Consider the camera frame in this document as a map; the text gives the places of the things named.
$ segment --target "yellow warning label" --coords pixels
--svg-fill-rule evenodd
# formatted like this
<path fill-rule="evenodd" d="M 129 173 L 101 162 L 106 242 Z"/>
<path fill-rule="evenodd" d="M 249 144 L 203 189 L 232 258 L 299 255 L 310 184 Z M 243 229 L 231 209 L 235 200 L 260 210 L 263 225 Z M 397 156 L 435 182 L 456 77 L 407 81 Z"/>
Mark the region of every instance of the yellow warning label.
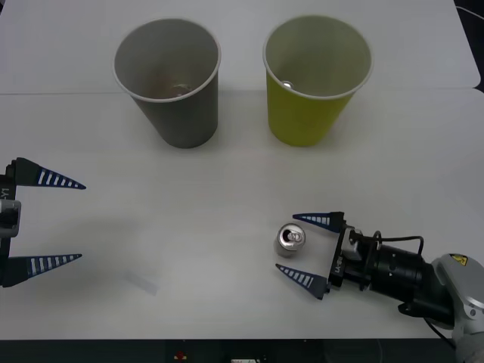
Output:
<path fill-rule="evenodd" d="M 462 256 L 462 255 L 451 255 L 451 257 L 459 262 L 462 266 L 465 266 L 467 264 L 467 257 Z"/>

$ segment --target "gray paper cup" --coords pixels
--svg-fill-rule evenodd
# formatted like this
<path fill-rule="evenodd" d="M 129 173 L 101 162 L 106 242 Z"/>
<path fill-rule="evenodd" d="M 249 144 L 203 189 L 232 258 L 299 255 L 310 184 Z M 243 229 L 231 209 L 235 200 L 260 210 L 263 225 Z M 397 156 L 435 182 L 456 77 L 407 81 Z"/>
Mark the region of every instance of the gray paper cup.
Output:
<path fill-rule="evenodd" d="M 114 77 L 174 147 L 208 141 L 218 125 L 220 45 L 203 26 L 154 20 L 119 45 Z"/>

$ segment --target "soda can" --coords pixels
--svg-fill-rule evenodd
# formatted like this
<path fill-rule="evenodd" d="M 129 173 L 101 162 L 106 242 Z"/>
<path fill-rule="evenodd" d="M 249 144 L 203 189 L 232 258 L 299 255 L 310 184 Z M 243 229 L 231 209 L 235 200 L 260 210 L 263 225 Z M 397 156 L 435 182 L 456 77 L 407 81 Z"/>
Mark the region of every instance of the soda can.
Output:
<path fill-rule="evenodd" d="M 306 242 L 304 230 L 294 223 L 283 225 L 275 238 L 274 246 L 279 256 L 292 257 Z"/>

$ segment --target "yellow paper cup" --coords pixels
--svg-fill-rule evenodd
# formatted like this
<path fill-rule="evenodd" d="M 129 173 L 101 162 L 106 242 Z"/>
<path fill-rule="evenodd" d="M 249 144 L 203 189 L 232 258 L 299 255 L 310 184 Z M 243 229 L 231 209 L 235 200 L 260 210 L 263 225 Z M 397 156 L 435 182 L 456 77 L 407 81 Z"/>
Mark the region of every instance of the yellow paper cup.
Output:
<path fill-rule="evenodd" d="M 264 44 L 268 122 L 293 146 L 317 144 L 373 69 L 371 48 L 355 28 L 309 15 L 277 26 Z"/>

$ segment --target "table surface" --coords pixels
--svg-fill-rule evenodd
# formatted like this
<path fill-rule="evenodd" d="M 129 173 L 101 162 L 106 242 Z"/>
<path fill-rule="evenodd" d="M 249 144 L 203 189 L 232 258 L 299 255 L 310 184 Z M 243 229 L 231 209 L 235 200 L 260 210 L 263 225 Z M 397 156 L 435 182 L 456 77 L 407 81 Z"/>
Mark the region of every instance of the table surface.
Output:
<path fill-rule="evenodd" d="M 479 84 L 452 0 L 13 0 L 0 17 L 0 93 L 120 92 L 111 74 L 116 47 L 156 17 L 190 18 L 216 34 L 221 89 L 264 89 L 265 37 L 298 14 L 327 14 L 359 28 L 374 50 L 375 85 Z"/>
<path fill-rule="evenodd" d="M 0 290 L 0 339 L 434 337 L 396 301 L 345 284 L 321 302 L 275 268 L 327 275 L 333 235 L 307 226 L 289 261 L 272 242 L 293 213 L 342 210 L 367 234 L 423 235 L 427 261 L 484 261 L 483 97 L 366 87 L 294 148 L 268 130 L 265 92 L 222 92 L 217 133 L 179 150 L 128 95 L 0 96 L 0 165 L 87 186 L 19 188 L 12 256 L 84 256 Z"/>

